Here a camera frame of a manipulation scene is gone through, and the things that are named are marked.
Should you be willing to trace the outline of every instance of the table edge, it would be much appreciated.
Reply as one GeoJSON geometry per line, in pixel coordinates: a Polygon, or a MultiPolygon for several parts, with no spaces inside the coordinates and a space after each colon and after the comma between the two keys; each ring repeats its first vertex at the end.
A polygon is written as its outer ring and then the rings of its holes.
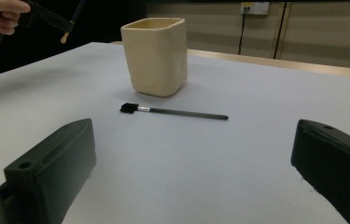
{"type": "MultiPolygon", "coordinates": [[[[122,42],[115,41],[115,42],[111,42],[111,44],[122,45],[122,42]]],[[[239,63],[253,63],[258,65],[267,65],[267,66],[280,67],[280,68],[296,69],[296,70],[307,71],[307,72],[350,77],[349,67],[340,67],[340,66],[316,64],[316,63],[299,63],[299,62],[292,62],[292,61],[258,58],[258,57],[252,57],[252,56],[220,53],[220,52],[198,50],[198,49],[188,49],[188,54],[205,57],[205,58],[234,61],[239,63]]]]}

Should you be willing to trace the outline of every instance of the cream ceramic cup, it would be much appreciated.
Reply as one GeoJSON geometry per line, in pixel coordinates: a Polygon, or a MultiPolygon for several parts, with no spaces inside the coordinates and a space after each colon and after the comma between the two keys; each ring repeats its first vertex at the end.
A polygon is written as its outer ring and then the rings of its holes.
{"type": "Polygon", "coordinates": [[[154,96],[170,96],[187,81],[186,22],[148,18],[121,27],[122,44],[133,88],[154,96]]]}

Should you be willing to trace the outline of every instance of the screw hole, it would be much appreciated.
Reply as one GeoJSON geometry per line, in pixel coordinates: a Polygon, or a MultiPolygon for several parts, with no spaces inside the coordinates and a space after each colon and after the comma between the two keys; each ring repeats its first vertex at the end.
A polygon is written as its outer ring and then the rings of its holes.
{"type": "Polygon", "coordinates": [[[20,169],[26,169],[26,168],[29,168],[32,166],[32,163],[31,162],[24,162],[23,164],[21,164],[19,166],[20,169]]]}

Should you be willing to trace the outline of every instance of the cable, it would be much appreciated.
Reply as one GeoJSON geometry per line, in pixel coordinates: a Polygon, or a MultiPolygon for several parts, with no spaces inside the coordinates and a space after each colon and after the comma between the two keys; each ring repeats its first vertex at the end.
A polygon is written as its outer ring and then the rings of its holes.
{"type": "Polygon", "coordinates": [[[280,34],[282,33],[283,20],[285,18],[285,13],[286,13],[286,5],[287,5],[287,2],[285,2],[285,5],[283,6],[282,18],[280,19],[279,33],[277,34],[276,46],[274,48],[274,54],[273,54],[274,59],[276,59],[277,49],[279,47],[280,34]]]}
{"type": "Polygon", "coordinates": [[[241,54],[242,39],[244,38],[245,21],[246,21],[246,14],[248,10],[249,10],[248,7],[244,7],[244,15],[242,15],[242,32],[241,32],[241,39],[239,40],[238,55],[241,54]]]}

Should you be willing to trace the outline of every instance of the electrical outlet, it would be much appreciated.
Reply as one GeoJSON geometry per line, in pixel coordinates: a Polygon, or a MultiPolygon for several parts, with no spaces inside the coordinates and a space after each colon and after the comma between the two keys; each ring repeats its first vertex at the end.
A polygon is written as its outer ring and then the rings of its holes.
{"type": "Polygon", "coordinates": [[[268,15],[269,2],[255,2],[253,8],[254,15],[268,15]]]}
{"type": "Polygon", "coordinates": [[[254,12],[254,3],[253,2],[242,2],[241,3],[241,15],[247,10],[246,14],[253,14],[254,12]]]}
{"type": "Polygon", "coordinates": [[[247,15],[268,15],[269,2],[242,2],[241,15],[247,9],[247,15]]]}

